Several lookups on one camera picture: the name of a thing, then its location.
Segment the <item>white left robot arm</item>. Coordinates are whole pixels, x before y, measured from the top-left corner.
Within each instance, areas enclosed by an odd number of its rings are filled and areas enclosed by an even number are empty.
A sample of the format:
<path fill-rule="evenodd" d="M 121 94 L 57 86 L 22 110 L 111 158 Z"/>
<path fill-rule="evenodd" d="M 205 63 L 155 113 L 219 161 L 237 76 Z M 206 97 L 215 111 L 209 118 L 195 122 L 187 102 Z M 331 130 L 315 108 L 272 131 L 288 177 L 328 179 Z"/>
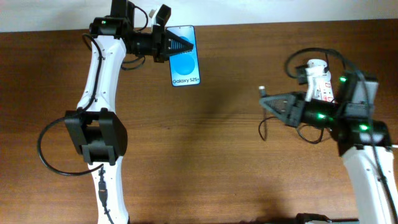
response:
<path fill-rule="evenodd" d="M 121 168 L 127 130 L 116 115 L 116 92 L 125 57 L 151 56 L 163 63 L 193 50 L 193 44 L 165 28 L 171 8 L 155 10 L 149 33 L 134 28 L 131 1 L 113 1 L 108 16 L 90 24 L 91 64 L 84 94 L 75 111 L 65 113 L 65 126 L 79 155 L 88 165 L 96 191 L 98 223 L 129 223 Z"/>

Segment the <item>blue screen smartphone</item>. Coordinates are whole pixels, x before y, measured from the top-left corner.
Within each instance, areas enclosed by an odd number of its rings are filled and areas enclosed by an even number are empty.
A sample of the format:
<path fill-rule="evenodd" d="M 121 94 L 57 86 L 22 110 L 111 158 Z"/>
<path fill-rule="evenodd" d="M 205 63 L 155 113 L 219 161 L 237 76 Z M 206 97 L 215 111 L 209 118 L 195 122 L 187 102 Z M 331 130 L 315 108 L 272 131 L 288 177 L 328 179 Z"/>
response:
<path fill-rule="evenodd" d="M 174 26 L 167 30 L 193 44 L 193 50 L 170 57 L 170 76 L 172 85 L 189 86 L 200 84 L 200 69 L 198 63 L 195 28 L 193 26 Z"/>

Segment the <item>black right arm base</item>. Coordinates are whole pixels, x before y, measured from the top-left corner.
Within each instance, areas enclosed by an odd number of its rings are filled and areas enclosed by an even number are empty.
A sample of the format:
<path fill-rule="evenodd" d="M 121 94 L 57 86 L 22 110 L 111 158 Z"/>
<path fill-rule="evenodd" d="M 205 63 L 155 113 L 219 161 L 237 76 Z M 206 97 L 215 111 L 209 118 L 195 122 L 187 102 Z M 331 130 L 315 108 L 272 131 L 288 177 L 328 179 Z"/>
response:
<path fill-rule="evenodd" d="M 326 215 L 315 213 L 298 213 L 295 217 L 294 224 L 360 224 L 359 220 L 332 220 Z"/>

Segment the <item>white power strip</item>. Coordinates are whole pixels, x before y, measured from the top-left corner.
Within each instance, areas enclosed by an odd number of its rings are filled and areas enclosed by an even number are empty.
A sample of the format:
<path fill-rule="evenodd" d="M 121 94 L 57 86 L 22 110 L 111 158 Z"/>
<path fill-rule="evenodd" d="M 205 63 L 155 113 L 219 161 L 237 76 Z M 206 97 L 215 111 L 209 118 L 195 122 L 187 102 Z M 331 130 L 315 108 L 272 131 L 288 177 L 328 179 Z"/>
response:
<path fill-rule="evenodd" d="M 305 68 L 308 90 L 305 101 L 312 99 L 332 102 L 334 99 L 331 86 L 331 73 L 328 64 L 324 60 L 311 59 Z"/>

